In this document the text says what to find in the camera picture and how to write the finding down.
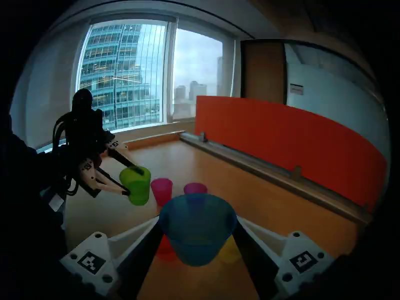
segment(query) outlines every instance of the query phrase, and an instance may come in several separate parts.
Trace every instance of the window sill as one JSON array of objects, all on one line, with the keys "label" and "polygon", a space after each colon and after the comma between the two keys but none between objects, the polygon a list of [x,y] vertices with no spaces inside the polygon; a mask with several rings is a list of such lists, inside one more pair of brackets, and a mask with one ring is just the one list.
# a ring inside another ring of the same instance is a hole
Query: window sill
[{"label": "window sill", "polygon": [[[111,133],[114,134],[122,142],[126,142],[135,139],[147,138],[155,135],[162,135],[177,131],[185,131],[190,134],[194,134],[195,120],[185,119],[185,120],[175,121],[172,123],[146,124],[136,127],[113,130],[111,131]],[[65,144],[65,139],[60,140],[60,142]],[[48,142],[47,145],[36,149],[37,153],[40,152],[48,153],[50,151],[52,151],[52,143],[50,141]]]}]

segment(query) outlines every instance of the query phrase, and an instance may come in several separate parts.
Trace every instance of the sign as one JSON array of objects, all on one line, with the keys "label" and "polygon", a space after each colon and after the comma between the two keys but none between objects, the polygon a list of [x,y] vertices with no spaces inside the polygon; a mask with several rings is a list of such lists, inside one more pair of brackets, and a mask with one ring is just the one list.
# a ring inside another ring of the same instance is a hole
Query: sign
[{"label": "sign", "polygon": [[290,84],[290,92],[293,94],[303,95],[304,94],[304,86],[291,83]]}]

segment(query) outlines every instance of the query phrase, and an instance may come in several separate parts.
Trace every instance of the sky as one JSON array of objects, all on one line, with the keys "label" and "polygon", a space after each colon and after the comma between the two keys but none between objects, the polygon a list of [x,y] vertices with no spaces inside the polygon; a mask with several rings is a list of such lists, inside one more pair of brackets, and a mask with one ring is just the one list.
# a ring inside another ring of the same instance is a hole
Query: sky
[{"label": "sky", "polygon": [[182,29],[177,29],[173,63],[173,88],[192,81],[207,85],[209,96],[217,94],[217,59],[223,55],[222,42]]}]

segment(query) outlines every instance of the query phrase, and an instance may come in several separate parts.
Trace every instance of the orange panel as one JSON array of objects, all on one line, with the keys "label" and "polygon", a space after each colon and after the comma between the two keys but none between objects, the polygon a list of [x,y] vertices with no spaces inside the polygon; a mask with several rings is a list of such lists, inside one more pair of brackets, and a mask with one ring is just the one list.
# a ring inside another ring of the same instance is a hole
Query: orange panel
[{"label": "orange panel", "polygon": [[195,133],[302,175],[372,210],[386,160],[364,137],[302,109],[247,98],[198,96]]}]

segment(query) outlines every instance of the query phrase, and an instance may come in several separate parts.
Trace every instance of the magenta cup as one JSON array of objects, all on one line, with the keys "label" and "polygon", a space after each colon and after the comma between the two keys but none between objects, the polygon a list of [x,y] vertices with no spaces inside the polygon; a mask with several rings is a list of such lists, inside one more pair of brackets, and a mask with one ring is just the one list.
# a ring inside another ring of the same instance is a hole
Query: magenta cup
[{"label": "magenta cup", "polygon": [[167,178],[158,178],[151,182],[151,189],[159,206],[164,206],[171,200],[172,185],[172,181]]},{"label": "magenta cup", "polygon": [[202,183],[192,182],[184,186],[183,192],[185,194],[207,194],[207,187]]}]

